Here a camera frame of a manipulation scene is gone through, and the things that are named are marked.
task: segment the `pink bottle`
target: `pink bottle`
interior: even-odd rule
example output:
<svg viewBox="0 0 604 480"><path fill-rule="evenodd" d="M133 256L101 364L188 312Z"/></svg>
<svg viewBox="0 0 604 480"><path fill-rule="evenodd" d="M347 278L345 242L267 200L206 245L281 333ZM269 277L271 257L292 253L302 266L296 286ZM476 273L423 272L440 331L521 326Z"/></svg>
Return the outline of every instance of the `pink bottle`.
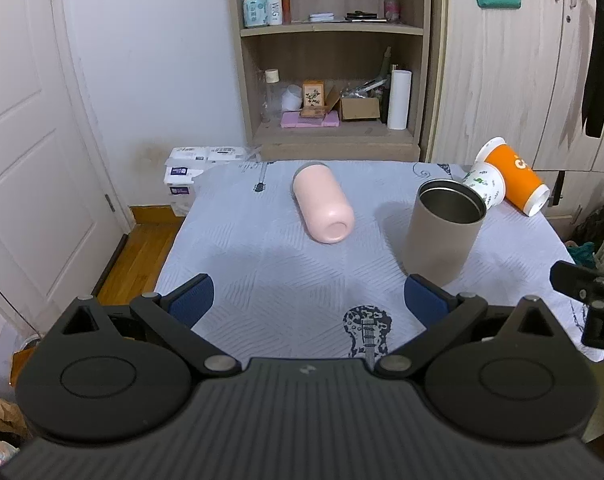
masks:
<svg viewBox="0 0 604 480"><path fill-rule="evenodd" d="M309 234L318 242L335 244L353 230L353 209L326 165L311 162L297 170L293 193Z"/></svg>

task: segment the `black strap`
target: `black strap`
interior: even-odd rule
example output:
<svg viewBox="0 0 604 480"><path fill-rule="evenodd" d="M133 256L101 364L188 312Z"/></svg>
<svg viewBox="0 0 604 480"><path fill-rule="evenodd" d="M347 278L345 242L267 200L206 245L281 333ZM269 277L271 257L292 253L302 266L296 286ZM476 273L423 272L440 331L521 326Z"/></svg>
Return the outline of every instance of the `black strap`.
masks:
<svg viewBox="0 0 604 480"><path fill-rule="evenodd" d="M601 137L604 129L604 0L596 0L595 26L589 71L582 99L582 127L588 137Z"/></svg>

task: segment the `glass bottle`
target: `glass bottle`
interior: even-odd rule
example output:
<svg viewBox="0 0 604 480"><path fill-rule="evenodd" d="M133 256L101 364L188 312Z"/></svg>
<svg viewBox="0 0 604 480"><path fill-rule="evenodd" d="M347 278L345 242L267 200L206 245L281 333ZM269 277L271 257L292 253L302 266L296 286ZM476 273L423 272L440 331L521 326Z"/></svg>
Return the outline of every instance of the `glass bottle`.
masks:
<svg viewBox="0 0 604 480"><path fill-rule="evenodd" d="M282 111L280 99L282 96L278 91L280 87L280 72L277 68L269 68L264 71L265 93L262 104L262 122L276 121Z"/></svg>

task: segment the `shelf board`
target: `shelf board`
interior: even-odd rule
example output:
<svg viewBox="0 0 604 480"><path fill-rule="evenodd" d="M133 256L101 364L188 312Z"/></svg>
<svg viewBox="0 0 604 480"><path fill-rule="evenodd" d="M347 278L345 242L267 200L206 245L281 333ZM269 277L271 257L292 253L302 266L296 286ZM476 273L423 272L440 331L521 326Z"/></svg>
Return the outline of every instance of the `shelf board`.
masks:
<svg viewBox="0 0 604 480"><path fill-rule="evenodd" d="M335 128L281 128L261 124L253 136L255 144L304 144L316 142L351 142L413 144L409 130L389 130L380 120L342 122Z"/></svg>
<svg viewBox="0 0 604 480"><path fill-rule="evenodd" d="M263 160L420 160L409 130L389 130L380 121L342 123L337 128L281 128L261 124L253 136Z"/></svg>
<svg viewBox="0 0 604 480"><path fill-rule="evenodd" d="M409 34L422 36L424 30L411 25L394 25L391 23L292 23L291 25L267 25L265 27L243 28L240 36L263 36L266 34L291 34L292 32L386 32L387 34Z"/></svg>

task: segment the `wooden floor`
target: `wooden floor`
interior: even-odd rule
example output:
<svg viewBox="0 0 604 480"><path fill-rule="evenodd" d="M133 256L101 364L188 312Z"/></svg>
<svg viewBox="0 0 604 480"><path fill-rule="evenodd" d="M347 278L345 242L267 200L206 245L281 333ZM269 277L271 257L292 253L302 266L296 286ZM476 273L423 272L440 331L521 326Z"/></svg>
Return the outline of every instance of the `wooden floor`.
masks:
<svg viewBox="0 0 604 480"><path fill-rule="evenodd" d="M100 303L126 304L143 292L153 291L181 225L136 225L98 294Z"/></svg>

